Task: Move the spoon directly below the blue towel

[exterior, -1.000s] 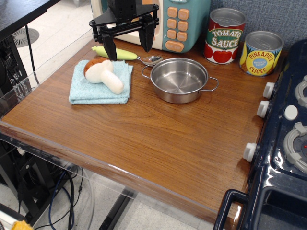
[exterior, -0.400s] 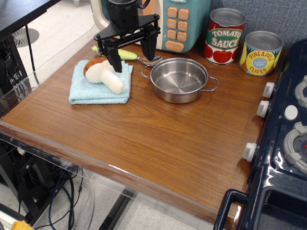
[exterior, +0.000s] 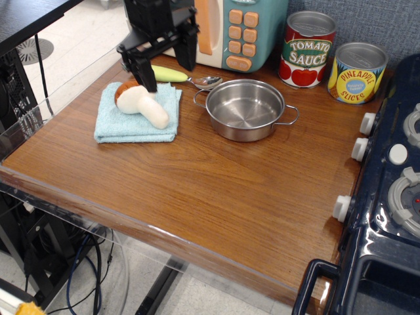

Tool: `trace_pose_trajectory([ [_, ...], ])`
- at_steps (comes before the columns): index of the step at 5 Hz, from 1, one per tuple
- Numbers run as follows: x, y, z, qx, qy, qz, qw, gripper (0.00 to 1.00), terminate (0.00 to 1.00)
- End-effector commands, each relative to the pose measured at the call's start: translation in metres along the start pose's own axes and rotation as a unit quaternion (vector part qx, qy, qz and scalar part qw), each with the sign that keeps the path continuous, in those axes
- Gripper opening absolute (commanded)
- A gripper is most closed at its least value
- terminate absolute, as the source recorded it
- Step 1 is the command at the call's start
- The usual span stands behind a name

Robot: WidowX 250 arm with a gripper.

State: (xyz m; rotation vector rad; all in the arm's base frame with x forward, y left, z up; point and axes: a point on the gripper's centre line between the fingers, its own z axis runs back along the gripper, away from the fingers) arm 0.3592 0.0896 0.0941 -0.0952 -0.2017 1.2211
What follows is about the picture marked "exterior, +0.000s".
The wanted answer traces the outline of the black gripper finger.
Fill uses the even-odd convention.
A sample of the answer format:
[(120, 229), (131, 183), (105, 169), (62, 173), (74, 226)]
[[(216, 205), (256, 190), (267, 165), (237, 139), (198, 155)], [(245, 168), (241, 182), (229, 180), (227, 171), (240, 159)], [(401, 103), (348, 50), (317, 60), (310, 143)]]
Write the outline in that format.
[(147, 58), (137, 57), (130, 54), (122, 56), (123, 67), (131, 72), (136, 81), (145, 87), (148, 92), (157, 92), (157, 83), (152, 65)]
[(175, 44), (175, 56), (180, 66), (192, 71), (196, 66), (196, 47), (198, 35), (196, 32), (176, 33), (177, 43)]

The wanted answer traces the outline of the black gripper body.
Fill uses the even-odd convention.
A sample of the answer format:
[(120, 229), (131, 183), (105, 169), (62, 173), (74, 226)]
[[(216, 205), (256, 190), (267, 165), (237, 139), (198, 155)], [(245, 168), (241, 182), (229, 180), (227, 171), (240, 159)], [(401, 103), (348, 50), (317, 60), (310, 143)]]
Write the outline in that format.
[(157, 46), (158, 39), (163, 40), (163, 51), (169, 48), (175, 49), (177, 32), (199, 33), (196, 23), (197, 10), (193, 6), (174, 9), (170, 1), (124, 1), (123, 3), (131, 30), (117, 47), (120, 53), (145, 43)]

